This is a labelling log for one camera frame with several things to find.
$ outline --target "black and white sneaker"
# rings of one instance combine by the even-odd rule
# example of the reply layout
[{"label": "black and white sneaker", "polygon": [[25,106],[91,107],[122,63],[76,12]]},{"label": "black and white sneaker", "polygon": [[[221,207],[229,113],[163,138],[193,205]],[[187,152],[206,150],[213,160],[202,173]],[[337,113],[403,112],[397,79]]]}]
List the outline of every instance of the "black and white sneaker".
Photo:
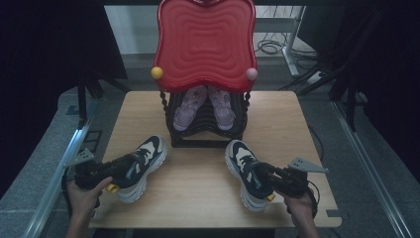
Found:
[{"label": "black and white sneaker", "polygon": [[133,154],[133,163],[125,174],[125,186],[117,192],[123,202],[134,202],[146,189],[148,175],[164,161],[167,152],[162,136],[149,137]]},{"label": "black and white sneaker", "polygon": [[233,140],[226,148],[226,164],[231,173],[241,182],[241,198],[251,211],[261,211],[267,206],[266,197],[273,193],[268,181],[261,181],[254,171],[260,162],[248,146]]}]

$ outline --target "chunky sneaker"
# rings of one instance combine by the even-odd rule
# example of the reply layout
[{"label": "chunky sneaker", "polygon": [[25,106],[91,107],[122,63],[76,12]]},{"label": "chunky sneaker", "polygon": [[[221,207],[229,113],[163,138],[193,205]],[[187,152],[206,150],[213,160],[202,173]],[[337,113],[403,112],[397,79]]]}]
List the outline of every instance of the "chunky sneaker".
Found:
[{"label": "chunky sneaker", "polygon": [[214,107],[214,116],[217,126],[224,131],[232,128],[235,120],[235,113],[231,109],[231,96],[229,92],[209,86],[209,98]]},{"label": "chunky sneaker", "polygon": [[184,131],[189,127],[200,108],[207,99],[207,88],[196,86],[189,89],[183,97],[182,104],[176,108],[173,117],[173,127],[177,131]]},{"label": "chunky sneaker", "polygon": [[146,189],[148,175],[155,171],[166,157],[167,146],[162,136],[149,137],[133,154],[135,158],[125,173],[124,187],[117,195],[123,202],[133,202]]},{"label": "chunky sneaker", "polygon": [[261,181],[254,171],[260,162],[245,143],[233,140],[226,148],[226,164],[241,182],[241,199],[251,211],[261,211],[267,206],[266,197],[273,193],[268,181]]}]

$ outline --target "pink ball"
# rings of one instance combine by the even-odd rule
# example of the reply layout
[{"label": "pink ball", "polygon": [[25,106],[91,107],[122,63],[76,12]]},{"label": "pink ball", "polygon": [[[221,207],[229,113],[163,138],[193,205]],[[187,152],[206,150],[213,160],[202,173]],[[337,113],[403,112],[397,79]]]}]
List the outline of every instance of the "pink ball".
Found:
[{"label": "pink ball", "polygon": [[254,81],[257,79],[258,76],[259,76],[259,72],[255,68],[250,67],[247,69],[247,78],[249,80]]}]

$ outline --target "hand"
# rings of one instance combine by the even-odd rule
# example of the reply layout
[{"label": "hand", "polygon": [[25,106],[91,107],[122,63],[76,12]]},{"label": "hand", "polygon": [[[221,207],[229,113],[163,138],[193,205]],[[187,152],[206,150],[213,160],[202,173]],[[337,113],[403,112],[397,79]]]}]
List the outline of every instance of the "hand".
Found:
[{"label": "hand", "polygon": [[290,210],[291,220],[299,232],[299,237],[319,237],[312,217],[312,200],[309,194],[305,192],[302,197],[296,198],[278,190],[275,192],[284,197],[284,203]]},{"label": "hand", "polygon": [[67,194],[72,211],[67,238],[88,237],[89,220],[95,209],[96,201],[102,194],[102,189],[111,181],[111,177],[105,178],[91,190],[81,189],[74,180],[67,184]]}]

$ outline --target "red tray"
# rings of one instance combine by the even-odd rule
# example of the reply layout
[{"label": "red tray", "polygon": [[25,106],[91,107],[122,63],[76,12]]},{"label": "red tray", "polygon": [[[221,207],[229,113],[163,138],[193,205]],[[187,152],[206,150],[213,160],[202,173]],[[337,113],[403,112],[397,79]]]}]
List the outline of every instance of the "red tray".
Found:
[{"label": "red tray", "polygon": [[253,1],[162,0],[157,20],[160,90],[213,85],[237,93],[251,91],[254,81],[248,80],[246,71],[257,68]]}]

